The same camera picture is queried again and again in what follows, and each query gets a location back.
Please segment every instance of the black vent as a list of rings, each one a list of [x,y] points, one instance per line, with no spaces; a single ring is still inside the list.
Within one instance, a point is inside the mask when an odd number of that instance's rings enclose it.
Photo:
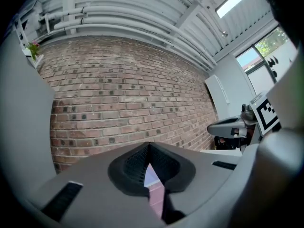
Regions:
[[[151,148],[150,162],[162,184],[165,184],[180,171],[181,165],[178,161],[155,147]]]
[[[126,159],[123,171],[133,181],[144,185],[144,177],[149,165],[148,146]]]
[[[219,162],[219,161],[215,161],[212,163],[212,165],[215,166],[219,166],[221,168],[225,168],[225,169],[229,169],[229,170],[234,170],[236,168],[237,165],[235,164],[231,164],[231,163],[226,163],[226,162]]]
[[[42,210],[42,212],[59,222],[71,205],[83,185],[69,182]]]

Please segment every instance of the skylight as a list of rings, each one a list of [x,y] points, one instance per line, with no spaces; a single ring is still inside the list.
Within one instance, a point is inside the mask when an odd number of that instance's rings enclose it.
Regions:
[[[216,9],[216,13],[219,15],[220,18],[222,18],[241,1],[242,0],[227,0],[218,9]]]

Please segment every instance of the brick wall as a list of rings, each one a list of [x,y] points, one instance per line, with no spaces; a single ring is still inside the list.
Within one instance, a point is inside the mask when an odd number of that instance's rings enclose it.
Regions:
[[[82,37],[41,47],[38,69],[56,91],[50,136],[62,171],[80,158],[129,143],[210,147],[216,120],[206,75],[183,58],[115,37]]]

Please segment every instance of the pink flower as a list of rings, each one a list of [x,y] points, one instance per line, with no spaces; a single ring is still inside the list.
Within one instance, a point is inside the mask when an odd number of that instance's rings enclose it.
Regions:
[[[40,46],[35,40],[33,41],[33,44],[38,46],[38,47]]]

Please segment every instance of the window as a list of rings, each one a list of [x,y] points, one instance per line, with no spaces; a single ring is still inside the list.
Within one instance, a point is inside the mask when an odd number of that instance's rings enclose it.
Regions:
[[[231,9],[233,9],[242,0],[226,0],[222,5],[220,5],[215,11],[222,18]]]
[[[260,42],[255,44],[255,47],[262,54],[263,57],[267,57],[270,53],[277,50],[283,44],[289,40],[288,36],[282,31],[281,28],[277,27],[275,30],[270,32]]]
[[[253,48],[250,48],[242,55],[237,57],[237,60],[245,72],[252,69],[254,66],[258,65],[260,62],[263,61],[259,54]]]
[[[285,74],[296,52],[288,36],[277,27],[239,55],[237,61],[259,94],[270,90]]]

